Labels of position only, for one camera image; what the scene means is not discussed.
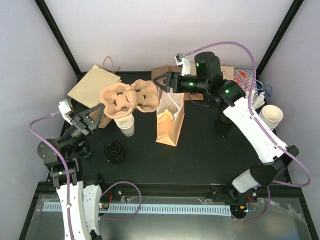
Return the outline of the orange paper bag white handles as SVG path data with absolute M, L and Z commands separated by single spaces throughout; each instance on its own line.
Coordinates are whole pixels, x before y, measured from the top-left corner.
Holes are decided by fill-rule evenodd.
M 185 117 L 184 94 L 159 88 L 158 96 L 156 142 L 176 147 Z

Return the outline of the pulp cup carrier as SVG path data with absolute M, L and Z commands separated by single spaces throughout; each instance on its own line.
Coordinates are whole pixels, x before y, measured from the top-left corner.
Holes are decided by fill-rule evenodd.
M 126 117 L 134 110 L 152 113 L 160 103 L 158 87 L 151 80 L 142 79 L 132 84 L 111 84 L 101 90 L 99 99 L 105 105 L 104 114 L 110 119 Z

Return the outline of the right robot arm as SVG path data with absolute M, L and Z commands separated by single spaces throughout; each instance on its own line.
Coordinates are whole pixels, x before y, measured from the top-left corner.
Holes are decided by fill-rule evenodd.
M 220 110 L 220 123 L 235 124 L 257 153 L 259 164 L 239 174 L 227 189 L 228 198 L 240 201 L 254 187 L 267 187 L 298 156 L 295 145 L 280 140 L 261 119 L 248 101 L 240 85 L 224 79 L 220 59 L 211 51 L 195 57 L 195 75 L 187 57 L 176 55 L 181 72 L 166 70 L 152 78 L 161 93 L 201 94 Z

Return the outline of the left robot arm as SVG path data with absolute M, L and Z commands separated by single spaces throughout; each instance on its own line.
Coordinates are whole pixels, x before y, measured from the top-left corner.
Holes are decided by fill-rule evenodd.
M 100 240 L 99 200 L 108 188 L 97 174 L 92 181 L 83 179 L 82 159 L 93 155 L 87 136 L 97 129 L 103 116 L 104 104 L 75 114 L 71 101 L 64 99 L 58 104 L 58 113 L 70 124 L 59 138 L 45 139 L 30 131 L 41 140 L 37 154 L 48 168 L 53 186 L 59 197 L 66 240 Z

